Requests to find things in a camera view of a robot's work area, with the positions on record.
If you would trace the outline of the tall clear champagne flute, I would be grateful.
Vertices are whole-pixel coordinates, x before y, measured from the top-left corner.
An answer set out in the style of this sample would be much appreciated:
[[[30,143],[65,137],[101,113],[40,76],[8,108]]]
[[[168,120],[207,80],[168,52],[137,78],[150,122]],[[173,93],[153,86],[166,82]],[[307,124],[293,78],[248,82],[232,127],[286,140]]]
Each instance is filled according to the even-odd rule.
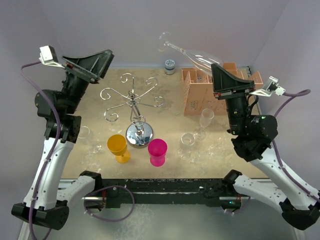
[[[199,128],[197,128],[193,132],[193,136],[195,137],[196,140],[202,141],[206,138],[205,128],[210,125],[210,123],[212,122],[212,120],[214,118],[214,115],[215,115],[214,111],[211,110],[210,108],[205,108],[201,112],[201,116],[199,119]]]

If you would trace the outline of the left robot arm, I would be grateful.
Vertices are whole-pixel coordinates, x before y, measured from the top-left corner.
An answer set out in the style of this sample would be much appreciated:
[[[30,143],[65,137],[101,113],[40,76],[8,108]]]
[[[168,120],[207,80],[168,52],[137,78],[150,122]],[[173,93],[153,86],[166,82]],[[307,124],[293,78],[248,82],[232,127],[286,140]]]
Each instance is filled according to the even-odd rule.
[[[39,89],[34,99],[37,115],[46,121],[44,146],[33,183],[23,202],[13,205],[13,216],[29,223],[60,230],[66,223],[74,201],[103,191],[99,173],[84,171],[72,186],[59,190],[66,161],[81,128],[77,107],[90,84],[104,78],[114,58],[109,49],[84,57],[64,56],[59,63],[55,49],[40,48],[38,62],[65,71],[61,90]]]

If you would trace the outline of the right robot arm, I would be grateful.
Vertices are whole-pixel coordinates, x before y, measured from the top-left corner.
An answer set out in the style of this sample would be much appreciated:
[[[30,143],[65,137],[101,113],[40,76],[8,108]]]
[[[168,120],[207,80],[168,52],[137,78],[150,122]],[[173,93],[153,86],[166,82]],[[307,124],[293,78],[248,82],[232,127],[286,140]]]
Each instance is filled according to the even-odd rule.
[[[299,177],[281,159],[274,139],[278,135],[273,115],[253,115],[251,96],[287,95],[278,79],[269,77],[266,84],[255,88],[253,80],[241,79],[217,63],[211,65],[213,93],[224,100],[229,122],[228,133],[236,154],[261,170],[276,185],[267,187],[243,173],[231,170],[222,183],[228,196],[236,193],[253,197],[281,213],[283,219],[298,230],[306,230],[320,217],[320,192]]]

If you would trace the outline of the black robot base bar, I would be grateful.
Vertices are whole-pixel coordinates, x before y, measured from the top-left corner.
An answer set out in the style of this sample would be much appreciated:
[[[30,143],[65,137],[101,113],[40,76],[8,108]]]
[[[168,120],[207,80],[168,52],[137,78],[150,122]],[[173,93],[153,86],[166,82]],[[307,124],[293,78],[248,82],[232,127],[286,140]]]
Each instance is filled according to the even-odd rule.
[[[104,178],[106,207],[136,205],[205,205],[237,210],[242,206],[240,194],[220,178]]]

